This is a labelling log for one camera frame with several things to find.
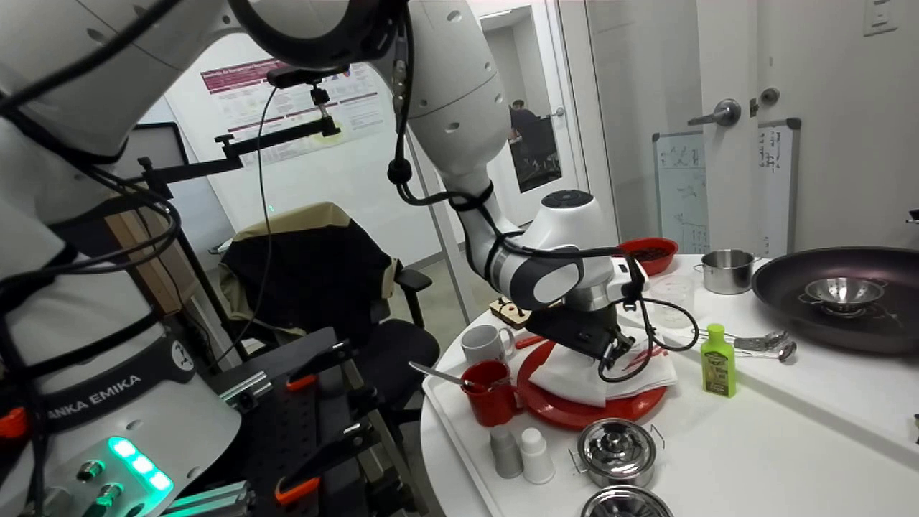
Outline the robot base with green lights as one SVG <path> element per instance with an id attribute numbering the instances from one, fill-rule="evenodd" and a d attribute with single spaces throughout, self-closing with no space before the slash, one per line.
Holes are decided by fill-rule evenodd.
<path id="1" fill-rule="evenodd" d="M 186 347 L 160 340 L 48 399 L 42 517 L 160 517 L 239 429 Z"/>

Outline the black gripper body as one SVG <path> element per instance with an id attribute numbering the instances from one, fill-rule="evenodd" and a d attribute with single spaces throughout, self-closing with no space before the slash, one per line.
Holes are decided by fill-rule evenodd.
<path id="1" fill-rule="evenodd" d="M 635 340 L 626 335 L 614 318 L 606 318 L 601 312 L 580 312 L 570 308 L 552 308 L 545 312 L 543 334 L 601 363 L 618 363 L 635 347 Z"/>

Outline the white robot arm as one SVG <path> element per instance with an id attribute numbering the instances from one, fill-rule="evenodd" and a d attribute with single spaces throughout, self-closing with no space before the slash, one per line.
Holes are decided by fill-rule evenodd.
<path id="1" fill-rule="evenodd" d="M 461 222 L 467 264 L 552 324 L 593 331 L 612 310 L 626 261 L 580 212 L 543 209 L 523 232 L 501 218 L 486 163 L 510 116 L 466 0 L 3 0 L 8 305 L 59 277 L 118 271 L 111 259 L 71 259 L 52 228 L 130 189 L 104 167 L 165 87 L 229 31 L 313 71 L 394 54 L 400 130 L 441 173 L 440 199 Z"/>

